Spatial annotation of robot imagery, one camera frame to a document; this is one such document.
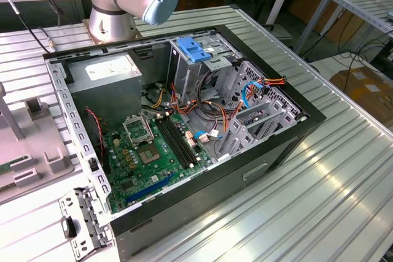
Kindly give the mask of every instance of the aluminum table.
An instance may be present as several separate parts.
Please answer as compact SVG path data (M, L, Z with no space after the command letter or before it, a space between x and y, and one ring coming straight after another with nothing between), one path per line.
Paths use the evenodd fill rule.
M379 261L393 243L393 134L324 80L252 18L231 7L178 12L144 36L223 24L328 118L281 167L130 261ZM47 29L59 49L92 44L82 25ZM43 42L46 38L39 36ZM0 34L0 80L12 107L32 96L50 106L70 154L68 130L26 32ZM57 199L86 178L74 172L0 207L4 261L72 261ZM115 246L88 259L118 261Z
M325 25L321 35L329 30L343 9L352 12L383 33L393 32L393 21L387 17L387 13L393 11L393 0L322 0L300 37L294 50L295 53L299 53L303 48L307 38L331 1L334 1L339 6Z

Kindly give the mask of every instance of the chip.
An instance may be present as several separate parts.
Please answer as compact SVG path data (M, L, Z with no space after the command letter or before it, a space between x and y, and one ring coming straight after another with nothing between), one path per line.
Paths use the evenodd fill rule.
M122 183L122 187L123 187L124 190L127 190L127 189L129 189L129 188L131 188L133 186L134 186L134 183L133 183L132 180L129 180L129 181L126 181L126 182Z
M147 144L138 149L142 162L146 165L160 158L158 149L154 144Z

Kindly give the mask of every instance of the metal frame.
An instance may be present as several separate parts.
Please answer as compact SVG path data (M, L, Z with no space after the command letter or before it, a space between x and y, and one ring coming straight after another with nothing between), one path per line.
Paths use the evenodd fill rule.
M354 15L362 18L367 23L379 29L383 33L392 32L393 30L393 21L390 21L386 17L390 9L387 6L384 6L386 2L392 0L322 0L313 17L309 21L302 36L300 37L298 44L296 45L294 50L295 53L299 53L300 50L303 48L307 38L311 34L319 18L324 13L326 7L331 1L334 1L339 6L336 8L334 13L330 17L330 20L325 25L325 28L322 30L321 35L323 35L331 28L335 20L340 16L340 13L343 9L352 12Z

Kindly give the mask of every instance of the motherboard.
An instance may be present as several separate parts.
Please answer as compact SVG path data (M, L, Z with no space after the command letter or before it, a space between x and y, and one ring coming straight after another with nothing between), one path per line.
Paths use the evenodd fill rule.
M109 149L112 213L212 164L176 112L151 120L128 118L123 128L106 134L104 141Z

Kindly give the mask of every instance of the metal bracket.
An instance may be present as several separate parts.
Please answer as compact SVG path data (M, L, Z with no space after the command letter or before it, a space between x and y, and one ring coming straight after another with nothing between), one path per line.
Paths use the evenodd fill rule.
M59 199L64 236L70 240L76 261L106 247L112 240L109 226L99 227L92 202L93 188L75 188Z

